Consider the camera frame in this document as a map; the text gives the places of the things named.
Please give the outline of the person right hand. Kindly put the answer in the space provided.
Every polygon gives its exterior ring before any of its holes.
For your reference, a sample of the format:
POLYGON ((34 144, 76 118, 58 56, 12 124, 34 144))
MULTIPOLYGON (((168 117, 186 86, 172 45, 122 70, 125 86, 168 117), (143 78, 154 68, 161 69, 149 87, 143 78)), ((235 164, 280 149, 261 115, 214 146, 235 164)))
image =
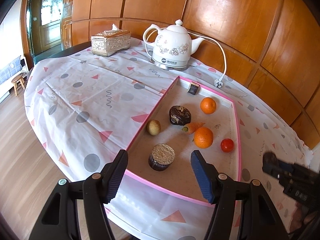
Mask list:
POLYGON ((302 210, 302 204, 296 202, 296 209, 292 215, 289 232, 293 232, 299 229, 302 225, 308 224, 308 222, 310 222, 316 214, 317 212, 305 215, 302 210))

